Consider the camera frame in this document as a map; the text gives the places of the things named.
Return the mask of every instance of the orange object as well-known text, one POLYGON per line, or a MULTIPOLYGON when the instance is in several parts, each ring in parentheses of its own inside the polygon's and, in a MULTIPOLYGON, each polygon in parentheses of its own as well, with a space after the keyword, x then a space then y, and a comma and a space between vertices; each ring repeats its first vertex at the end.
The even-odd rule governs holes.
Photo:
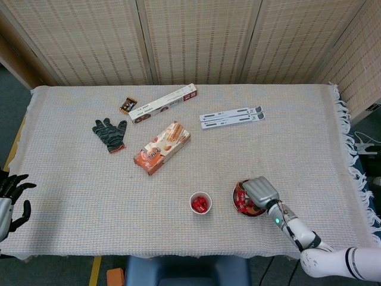
POLYGON ((124 272, 122 268, 107 270, 107 286, 124 286, 124 272))
POLYGON ((135 164, 147 171, 148 175, 154 174, 166 161, 169 160, 191 138, 189 132, 178 123, 173 122, 150 143, 145 145, 135 155, 135 164))

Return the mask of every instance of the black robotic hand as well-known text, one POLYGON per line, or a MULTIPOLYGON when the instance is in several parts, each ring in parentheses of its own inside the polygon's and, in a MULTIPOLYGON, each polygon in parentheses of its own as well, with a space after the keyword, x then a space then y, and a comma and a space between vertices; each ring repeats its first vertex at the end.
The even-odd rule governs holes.
POLYGON ((23 191, 28 188, 34 188, 32 183, 24 183, 17 186, 22 180, 28 178, 28 175, 12 175, 0 181, 0 241, 7 238, 10 232, 16 231, 18 227, 29 220, 31 207, 30 202, 24 202, 24 213, 17 220, 12 220, 13 207, 23 191))

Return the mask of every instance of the robotic hand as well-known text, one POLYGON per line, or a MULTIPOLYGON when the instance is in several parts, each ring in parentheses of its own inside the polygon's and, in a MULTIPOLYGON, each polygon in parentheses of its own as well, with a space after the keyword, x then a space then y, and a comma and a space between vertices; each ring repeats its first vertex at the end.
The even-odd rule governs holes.
POLYGON ((23 216, 17 220, 12 220, 13 207, 23 191, 27 188, 34 188, 36 185, 32 183, 24 183, 17 186, 22 180, 28 178, 28 175, 16 176, 0 180, 0 242, 7 238, 10 232, 16 231, 18 227, 29 220, 30 202, 24 202, 23 216))
POLYGON ((350 247, 335 251, 298 218, 265 177, 243 183, 256 206, 268 215, 301 252, 301 266, 309 276, 331 275, 381 282, 381 249, 350 247))

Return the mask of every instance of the white tablecloth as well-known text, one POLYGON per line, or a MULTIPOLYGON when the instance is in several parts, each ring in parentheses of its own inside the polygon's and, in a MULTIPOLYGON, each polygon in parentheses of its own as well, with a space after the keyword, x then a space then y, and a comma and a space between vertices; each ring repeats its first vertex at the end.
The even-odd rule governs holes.
POLYGON ((373 244, 358 182, 348 172, 337 93, 328 85, 198 85, 198 96, 134 125, 119 112, 127 96, 142 106, 181 86, 47 87, 33 91, 11 173, 35 189, 27 224, 2 253, 162 254, 242 257, 286 254, 292 245, 266 214, 246 217, 232 204, 237 181, 263 175, 311 229, 333 247, 373 244), (202 130, 199 115, 261 105, 262 122, 202 130), (96 119, 127 120, 127 149, 109 154, 92 132, 96 119), (192 135, 153 176, 133 156, 173 120, 192 135), (210 213, 189 208, 209 193, 210 213))

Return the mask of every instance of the orange snack box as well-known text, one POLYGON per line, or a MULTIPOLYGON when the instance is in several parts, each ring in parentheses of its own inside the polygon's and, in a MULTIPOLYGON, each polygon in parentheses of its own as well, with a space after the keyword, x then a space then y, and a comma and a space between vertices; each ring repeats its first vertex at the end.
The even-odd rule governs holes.
POLYGON ((133 161, 146 170, 148 175, 152 175, 190 139, 190 133, 179 122, 174 121, 166 130, 145 145, 135 155, 133 161))

